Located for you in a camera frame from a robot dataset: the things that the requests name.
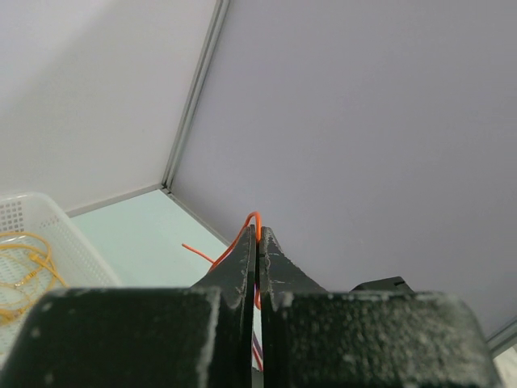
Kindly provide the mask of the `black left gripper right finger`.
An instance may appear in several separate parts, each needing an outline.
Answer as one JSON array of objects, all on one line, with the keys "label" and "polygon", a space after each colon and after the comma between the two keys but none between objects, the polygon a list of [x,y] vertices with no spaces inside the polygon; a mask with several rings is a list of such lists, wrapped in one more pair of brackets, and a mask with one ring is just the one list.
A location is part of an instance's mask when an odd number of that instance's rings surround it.
[{"label": "black left gripper right finger", "polygon": [[447,293],[323,289],[270,228],[258,245],[267,387],[500,387],[477,319]]}]

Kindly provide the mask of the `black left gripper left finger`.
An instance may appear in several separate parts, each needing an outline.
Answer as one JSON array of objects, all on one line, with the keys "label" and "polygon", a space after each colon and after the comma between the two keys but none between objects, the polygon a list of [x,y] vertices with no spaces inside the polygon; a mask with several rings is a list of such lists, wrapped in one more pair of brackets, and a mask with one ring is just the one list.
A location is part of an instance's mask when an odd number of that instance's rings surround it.
[{"label": "black left gripper left finger", "polygon": [[4,387],[248,387],[256,231],[187,288],[73,288],[32,308]]}]

